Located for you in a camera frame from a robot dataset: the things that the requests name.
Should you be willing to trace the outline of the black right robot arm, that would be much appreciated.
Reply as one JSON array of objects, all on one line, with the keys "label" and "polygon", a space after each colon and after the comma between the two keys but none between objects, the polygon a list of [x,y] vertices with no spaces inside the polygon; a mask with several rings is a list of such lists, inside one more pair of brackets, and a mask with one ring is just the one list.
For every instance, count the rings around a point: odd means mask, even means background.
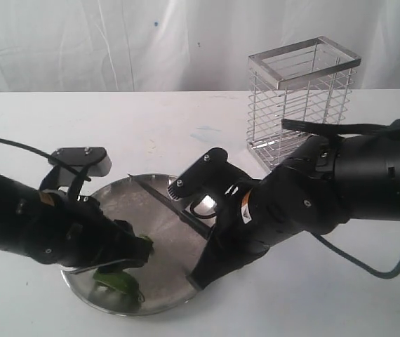
[{"label": "black right robot arm", "polygon": [[218,202],[215,224],[188,280],[197,289],[308,232],[323,239],[352,219],[400,221],[400,119],[389,125],[283,119],[306,141],[257,180],[219,147],[193,166]]}]

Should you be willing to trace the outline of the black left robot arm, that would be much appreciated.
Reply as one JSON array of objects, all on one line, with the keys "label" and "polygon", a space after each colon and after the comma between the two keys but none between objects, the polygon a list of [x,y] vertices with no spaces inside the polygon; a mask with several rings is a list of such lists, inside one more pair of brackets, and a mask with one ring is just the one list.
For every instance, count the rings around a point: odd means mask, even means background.
[{"label": "black left robot arm", "polygon": [[56,164],[39,189],[0,174],[0,251],[73,273],[101,267],[107,272],[142,267],[151,241],[134,234],[125,220],[111,220],[99,202],[80,194],[96,159],[62,178]]}]

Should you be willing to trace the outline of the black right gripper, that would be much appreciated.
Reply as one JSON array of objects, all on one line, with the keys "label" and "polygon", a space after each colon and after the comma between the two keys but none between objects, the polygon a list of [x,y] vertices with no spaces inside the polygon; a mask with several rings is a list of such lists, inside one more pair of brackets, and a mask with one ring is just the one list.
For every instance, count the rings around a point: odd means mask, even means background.
[{"label": "black right gripper", "polygon": [[347,211],[329,180],[318,173],[276,168],[231,198],[187,280],[204,290],[296,234],[328,234],[346,222]]}]

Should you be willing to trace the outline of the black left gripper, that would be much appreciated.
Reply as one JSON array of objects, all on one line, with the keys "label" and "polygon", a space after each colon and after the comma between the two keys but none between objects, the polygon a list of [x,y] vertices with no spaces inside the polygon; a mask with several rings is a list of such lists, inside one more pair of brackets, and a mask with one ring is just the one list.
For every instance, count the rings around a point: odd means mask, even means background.
[{"label": "black left gripper", "polygon": [[129,222],[109,219],[92,197],[70,200],[61,191],[38,191],[36,201],[22,206],[21,254],[60,265],[62,273],[142,267],[153,252],[151,240],[136,236]]}]

